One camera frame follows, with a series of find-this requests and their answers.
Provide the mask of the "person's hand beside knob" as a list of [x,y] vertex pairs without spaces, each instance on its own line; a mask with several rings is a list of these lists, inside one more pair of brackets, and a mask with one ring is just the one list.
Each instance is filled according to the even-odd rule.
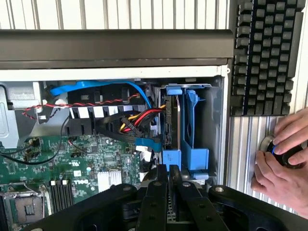
[[300,169],[280,165],[270,152],[257,151],[252,190],[263,193],[308,218],[308,166]]

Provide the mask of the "person's hand on knob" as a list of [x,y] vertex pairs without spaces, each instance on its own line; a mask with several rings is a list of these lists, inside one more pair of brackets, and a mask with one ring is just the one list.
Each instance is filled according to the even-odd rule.
[[274,128],[274,152],[282,155],[292,148],[308,143],[308,109],[280,119]]

